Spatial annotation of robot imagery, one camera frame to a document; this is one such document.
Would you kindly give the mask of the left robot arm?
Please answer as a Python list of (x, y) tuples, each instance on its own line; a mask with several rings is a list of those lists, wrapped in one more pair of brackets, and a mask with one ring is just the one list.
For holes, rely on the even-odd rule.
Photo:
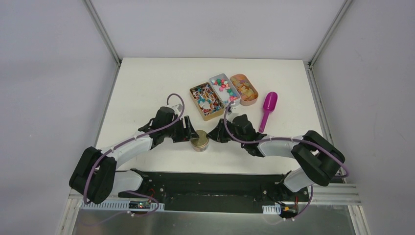
[(148, 152), (170, 138), (174, 143), (198, 138), (181, 105), (162, 106), (156, 116), (132, 136), (103, 149), (88, 147), (69, 179), (69, 187), (82, 194), (85, 203), (100, 204), (111, 194), (131, 191), (137, 198), (149, 193), (145, 175), (137, 170), (118, 169), (139, 154)]

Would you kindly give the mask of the gold ring lid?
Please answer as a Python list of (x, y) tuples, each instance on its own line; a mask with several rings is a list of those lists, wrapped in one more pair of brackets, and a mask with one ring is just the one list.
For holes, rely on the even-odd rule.
[(204, 130), (196, 130), (197, 138), (192, 138), (190, 143), (193, 147), (202, 148), (208, 145), (209, 139), (207, 133)]

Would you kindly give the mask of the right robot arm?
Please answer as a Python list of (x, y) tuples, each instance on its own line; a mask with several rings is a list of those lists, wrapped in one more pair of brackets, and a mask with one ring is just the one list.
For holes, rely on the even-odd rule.
[(207, 137), (219, 143), (238, 142), (252, 156), (279, 156), (296, 160), (299, 168), (288, 172), (277, 185), (278, 195), (285, 201), (313, 184), (327, 186), (346, 160), (316, 131), (309, 130), (294, 138), (277, 138), (256, 131), (246, 115), (231, 120), (220, 119)]

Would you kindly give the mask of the magenta plastic scoop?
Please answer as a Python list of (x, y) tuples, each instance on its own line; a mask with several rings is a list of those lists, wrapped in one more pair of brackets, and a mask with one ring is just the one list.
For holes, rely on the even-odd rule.
[(263, 133), (265, 131), (265, 127), (268, 121), (268, 117), (270, 113), (275, 110), (277, 105), (278, 94), (276, 92), (269, 92), (263, 102), (262, 110), (263, 110), (263, 117), (260, 123), (259, 132)]

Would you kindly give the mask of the clear plastic cup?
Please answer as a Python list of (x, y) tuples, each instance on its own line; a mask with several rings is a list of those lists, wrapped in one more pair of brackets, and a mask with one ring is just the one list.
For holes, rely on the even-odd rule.
[(208, 144), (203, 145), (203, 146), (192, 145), (193, 150), (196, 151), (196, 152), (204, 152), (208, 149), (208, 147), (209, 147)]

